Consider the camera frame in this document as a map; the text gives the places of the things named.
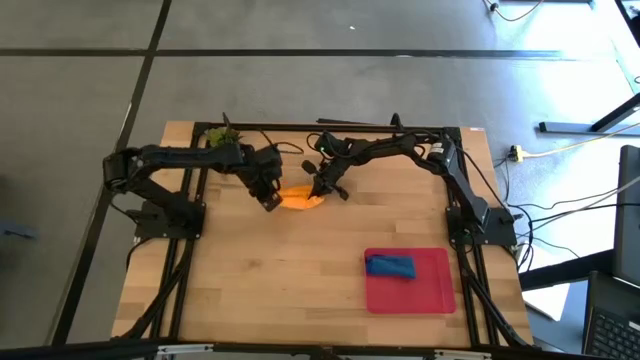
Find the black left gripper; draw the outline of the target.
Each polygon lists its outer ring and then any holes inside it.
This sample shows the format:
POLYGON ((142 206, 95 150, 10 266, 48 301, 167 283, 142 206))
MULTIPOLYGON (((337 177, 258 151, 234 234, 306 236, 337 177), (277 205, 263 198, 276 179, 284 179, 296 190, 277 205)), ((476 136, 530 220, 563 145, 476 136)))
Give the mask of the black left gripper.
POLYGON ((256 150, 251 145, 242 144, 244 163, 238 170, 238 177, 247 187, 251 196, 263 200, 267 212, 276 209, 282 202, 277 193, 279 179, 282 176, 282 158, 280 151, 273 145, 256 150))

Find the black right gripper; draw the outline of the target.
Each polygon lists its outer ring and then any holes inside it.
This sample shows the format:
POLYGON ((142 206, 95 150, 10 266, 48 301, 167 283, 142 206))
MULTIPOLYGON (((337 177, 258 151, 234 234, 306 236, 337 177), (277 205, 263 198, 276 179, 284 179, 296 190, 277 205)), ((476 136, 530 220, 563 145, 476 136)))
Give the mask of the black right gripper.
POLYGON ((349 198, 349 193, 337 184, 338 180, 354 164, 355 152, 352 149, 356 140, 354 138, 336 138, 328 131, 322 133, 310 133, 307 139, 316 136, 316 142, 307 145, 322 157, 318 166, 305 160, 302 168, 313 176, 313 185, 309 197, 329 195, 337 192, 342 200, 349 198))

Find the orange microfiber towel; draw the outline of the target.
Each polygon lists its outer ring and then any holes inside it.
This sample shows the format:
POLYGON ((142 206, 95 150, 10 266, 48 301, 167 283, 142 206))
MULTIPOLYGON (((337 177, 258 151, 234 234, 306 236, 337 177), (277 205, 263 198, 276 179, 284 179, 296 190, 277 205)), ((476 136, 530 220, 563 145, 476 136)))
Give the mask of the orange microfiber towel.
POLYGON ((292 210, 308 210, 324 202, 323 197, 311 195, 311 192, 311 185, 283 188, 279 191, 282 198, 280 206, 292 210))

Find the blue microfiber towel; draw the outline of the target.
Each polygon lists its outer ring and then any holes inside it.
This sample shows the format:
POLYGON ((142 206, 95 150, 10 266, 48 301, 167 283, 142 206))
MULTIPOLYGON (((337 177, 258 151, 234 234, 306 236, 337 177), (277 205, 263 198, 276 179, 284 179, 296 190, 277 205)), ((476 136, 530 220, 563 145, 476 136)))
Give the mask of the blue microfiber towel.
POLYGON ((417 276, 414 260, 410 256, 374 254, 365 259, 368 276, 415 279, 417 276))

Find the pink plastic basket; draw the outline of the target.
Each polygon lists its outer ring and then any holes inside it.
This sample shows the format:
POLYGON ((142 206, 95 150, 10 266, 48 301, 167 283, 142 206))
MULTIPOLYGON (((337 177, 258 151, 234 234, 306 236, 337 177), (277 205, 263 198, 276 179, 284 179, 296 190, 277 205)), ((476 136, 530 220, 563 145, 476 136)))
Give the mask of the pink plastic basket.
POLYGON ((366 308, 373 314, 449 314, 456 311, 448 253, 443 248, 368 248, 364 251, 366 308), (415 279, 368 276, 374 254, 410 256, 415 279))

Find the green artificial potted plant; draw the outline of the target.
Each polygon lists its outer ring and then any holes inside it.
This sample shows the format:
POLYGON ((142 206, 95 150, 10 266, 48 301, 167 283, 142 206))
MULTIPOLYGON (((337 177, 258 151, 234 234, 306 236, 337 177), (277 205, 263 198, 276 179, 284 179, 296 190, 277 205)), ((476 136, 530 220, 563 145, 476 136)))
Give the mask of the green artificial potted plant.
POLYGON ((208 129, 206 138, 211 148, 217 148, 226 144, 238 144, 242 136, 232 127, 224 126, 208 129))

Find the grey desk foot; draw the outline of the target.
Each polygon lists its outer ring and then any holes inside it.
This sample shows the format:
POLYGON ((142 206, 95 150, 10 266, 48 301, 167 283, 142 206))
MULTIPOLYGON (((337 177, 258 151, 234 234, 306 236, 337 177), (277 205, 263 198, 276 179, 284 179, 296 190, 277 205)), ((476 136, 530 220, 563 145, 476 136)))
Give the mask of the grey desk foot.
POLYGON ((538 124, 541 133, 577 134, 577 135, 610 135, 625 131, 621 122, 629 116, 640 112, 640 93, 616 107, 610 113, 594 123, 565 123, 544 121, 538 124))

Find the black keyboard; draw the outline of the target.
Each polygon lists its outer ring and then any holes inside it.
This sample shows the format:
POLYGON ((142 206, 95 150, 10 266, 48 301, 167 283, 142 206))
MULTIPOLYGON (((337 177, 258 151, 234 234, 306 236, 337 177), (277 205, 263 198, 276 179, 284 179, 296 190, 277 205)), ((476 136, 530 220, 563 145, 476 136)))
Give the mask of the black keyboard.
POLYGON ((640 288, 600 272, 588 278, 582 353, 640 360, 640 288))

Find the silver aluminium bracket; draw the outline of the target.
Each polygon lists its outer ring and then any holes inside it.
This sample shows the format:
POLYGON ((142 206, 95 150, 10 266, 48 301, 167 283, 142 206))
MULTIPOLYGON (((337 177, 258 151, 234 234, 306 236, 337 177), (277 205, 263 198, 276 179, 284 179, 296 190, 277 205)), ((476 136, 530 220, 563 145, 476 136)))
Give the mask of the silver aluminium bracket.
POLYGON ((493 360, 490 353, 436 349, 434 351, 433 360, 493 360))
POLYGON ((212 352, 213 344, 172 344, 160 345, 157 348, 157 356, 174 356, 181 354, 212 352))

